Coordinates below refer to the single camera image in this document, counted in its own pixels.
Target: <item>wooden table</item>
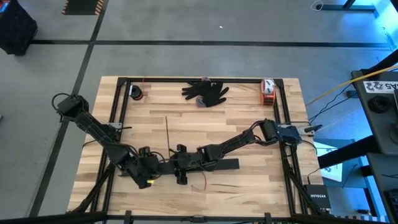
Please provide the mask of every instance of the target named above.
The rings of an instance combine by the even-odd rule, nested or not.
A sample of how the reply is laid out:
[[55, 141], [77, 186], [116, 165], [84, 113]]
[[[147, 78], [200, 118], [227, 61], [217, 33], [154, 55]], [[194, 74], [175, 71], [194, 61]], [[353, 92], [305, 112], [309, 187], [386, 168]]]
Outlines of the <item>wooden table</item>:
[[[108, 122], [117, 79], [101, 79], [93, 116], [102, 123]], [[285, 78], [284, 83], [291, 120], [306, 121], [299, 80]], [[135, 84], [142, 86], [144, 99], [128, 101], [124, 126], [132, 126], [132, 129], [123, 131], [121, 142], [137, 149], [150, 146], [151, 151], [165, 157], [168, 157], [166, 117], [170, 147], [175, 149], [177, 144], [183, 144], [192, 152], [198, 146], [218, 144], [236, 136], [254, 121], [275, 119], [271, 106], [260, 105], [259, 84], [225, 83], [224, 87], [229, 87], [225, 94], [228, 99], [211, 108], [198, 108], [194, 99], [185, 100], [181, 88], [188, 87], [187, 83]], [[259, 128], [254, 131], [262, 137]], [[86, 141], [90, 140], [92, 137], [87, 136]], [[94, 186], [101, 153], [102, 147], [96, 142], [84, 147], [69, 210], [77, 207]], [[319, 168], [317, 156], [314, 148], [305, 143], [298, 146], [297, 154], [306, 183], [307, 175]], [[225, 158], [239, 158], [240, 169], [189, 173], [188, 185], [177, 185], [174, 175], [164, 175], [155, 180], [152, 187], [139, 190], [130, 177], [115, 175], [108, 214], [124, 215], [126, 210], [131, 210], [134, 215], [263, 217], [269, 212], [272, 217], [290, 217], [278, 144], [248, 145]], [[320, 171], [310, 178], [313, 184], [322, 184]], [[298, 193], [294, 191], [298, 205]], [[102, 207], [103, 194], [104, 187], [98, 209]]]

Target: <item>yellow cable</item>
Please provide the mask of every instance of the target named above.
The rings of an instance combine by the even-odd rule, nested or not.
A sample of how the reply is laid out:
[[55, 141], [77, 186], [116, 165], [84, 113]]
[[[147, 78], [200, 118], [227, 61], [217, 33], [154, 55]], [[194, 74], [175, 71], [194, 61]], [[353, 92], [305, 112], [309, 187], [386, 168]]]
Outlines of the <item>yellow cable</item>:
[[393, 68], [398, 68], [398, 66], [397, 66], [397, 65], [396, 65], [396, 66], [391, 66], [391, 67], [388, 67], [388, 68], [385, 68], [385, 69], [382, 69], [382, 70], [378, 70], [378, 71], [372, 72], [372, 73], [370, 73], [370, 74], [364, 75], [364, 76], [362, 76], [362, 77], [354, 78], [354, 79], [352, 79], [352, 80], [350, 80], [350, 81], [344, 82], [344, 83], [342, 83], [342, 84], [340, 84], [340, 85], [338, 85], [338, 86], [332, 88], [331, 90], [327, 91], [326, 93], [324, 93], [324, 94], [322, 94], [322, 95], [316, 97], [313, 101], [307, 103], [305, 106], [308, 106], [308, 105], [313, 104], [315, 101], [319, 100], [320, 98], [323, 98], [323, 97], [326, 96], [327, 94], [330, 94], [331, 92], [333, 92], [333, 91], [339, 89], [340, 87], [343, 87], [343, 86], [345, 86], [345, 85], [351, 84], [351, 83], [356, 82], [356, 81], [360, 81], [360, 80], [362, 80], [362, 79], [371, 77], [371, 76], [373, 76], [373, 75], [380, 74], [380, 73], [382, 73], [382, 72], [388, 71], [388, 70], [393, 69]]

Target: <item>black box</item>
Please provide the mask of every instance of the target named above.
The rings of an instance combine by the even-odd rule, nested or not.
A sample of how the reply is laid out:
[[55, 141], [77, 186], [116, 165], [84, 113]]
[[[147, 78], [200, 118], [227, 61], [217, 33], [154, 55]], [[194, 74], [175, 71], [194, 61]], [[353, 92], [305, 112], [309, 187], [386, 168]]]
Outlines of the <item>black box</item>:
[[0, 14], [0, 47], [7, 54], [24, 55], [36, 32], [36, 21], [17, 0], [11, 0]]
[[304, 185], [311, 200], [317, 204], [324, 212], [330, 212], [330, 201], [328, 190], [324, 185]]

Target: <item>black bag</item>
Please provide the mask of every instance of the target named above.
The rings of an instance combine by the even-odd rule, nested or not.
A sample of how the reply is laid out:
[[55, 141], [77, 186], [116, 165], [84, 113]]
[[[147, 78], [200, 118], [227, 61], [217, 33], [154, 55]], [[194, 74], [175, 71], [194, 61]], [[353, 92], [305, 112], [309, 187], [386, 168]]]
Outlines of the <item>black bag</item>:
[[17, 0], [11, 0], [0, 14], [0, 47], [7, 54], [24, 55], [36, 32], [36, 21]]

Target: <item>black glove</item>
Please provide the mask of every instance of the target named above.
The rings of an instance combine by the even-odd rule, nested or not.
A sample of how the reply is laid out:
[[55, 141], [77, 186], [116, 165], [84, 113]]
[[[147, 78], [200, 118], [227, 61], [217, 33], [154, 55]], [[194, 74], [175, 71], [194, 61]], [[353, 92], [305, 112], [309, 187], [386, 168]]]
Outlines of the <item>black glove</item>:
[[188, 82], [191, 87], [182, 88], [182, 95], [186, 96], [186, 100], [190, 100], [195, 96], [201, 95], [204, 96], [206, 92], [211, 90], [211, 81], [209, 79], [204, 79], [201, 82]]
[[225, 88], [223, 91], [223, 83], [218, 82], [211, 86], [210, 91], [206, 92], [203, 97], [197, 98], [198, 107], [211, 107], [216, 106], [224, 101], [226, 98], [221, 98], [226, 92], [228, 92], [229, 88]]

